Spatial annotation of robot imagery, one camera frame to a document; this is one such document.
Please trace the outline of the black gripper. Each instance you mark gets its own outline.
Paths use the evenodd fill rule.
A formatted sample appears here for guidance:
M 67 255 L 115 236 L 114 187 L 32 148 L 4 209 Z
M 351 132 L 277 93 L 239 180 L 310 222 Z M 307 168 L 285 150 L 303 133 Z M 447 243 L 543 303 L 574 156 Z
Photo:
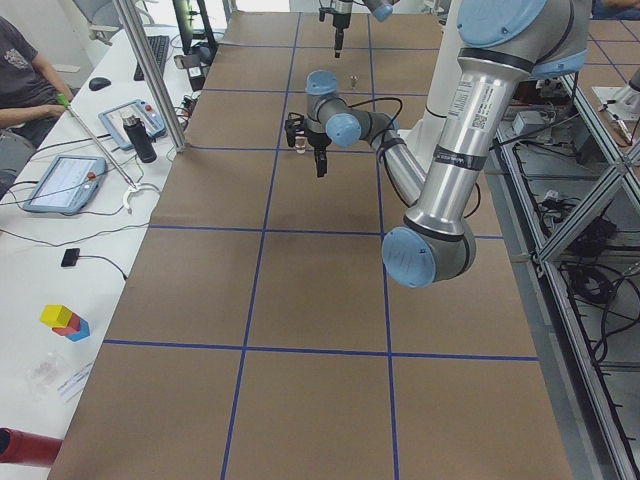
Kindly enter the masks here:
M 340 58 L 343 49 L 344 30 L 346 30 L 350 26 L 350 14 L 334 10 L 332 12 L 332 15 L 332 25 L 335 28 L 334 57 Z
M 328 161 L 326 156 L 326 148 L 329 146 L 329 137 L 324 133 L 306 131 L 308 144 L 314 150 L 314 161 L 316 167 L 316 176 L 322 178 L 327 174 Z

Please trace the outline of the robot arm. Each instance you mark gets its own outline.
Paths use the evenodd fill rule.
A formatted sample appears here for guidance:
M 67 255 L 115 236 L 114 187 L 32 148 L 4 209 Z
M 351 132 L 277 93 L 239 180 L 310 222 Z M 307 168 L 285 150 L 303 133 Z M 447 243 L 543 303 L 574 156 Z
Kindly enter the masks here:
M 387 114 L 349 106 L 333 73 L 309 74 L 304 131 L 317 172 L 326 171 L 328 145 L 366 142 L 405 203 L 403 225 L 382 243 L 397 283 L 426 287 L 471 267 L 476 248 L 464 210 L 499 123 L 520 83 L 582 68 L 590 17 L 587 1 L 453 2 L 433 78 L 448 105 L 416 125 L 415 148 Z
M 331 1 L 328 7 L 320 9 L 320 20 L 324 20 L 325 15 L 332 16 L 332 26 L 335 29 L 334 35 L 334 56 L 341 57 L 344 43 L 345 31 L 350 27 L 351 14 L 354 4 L 364 6 L 379 22 L 385 21 L 393 13 L 395 1 L 363 0 L 363 1 Z

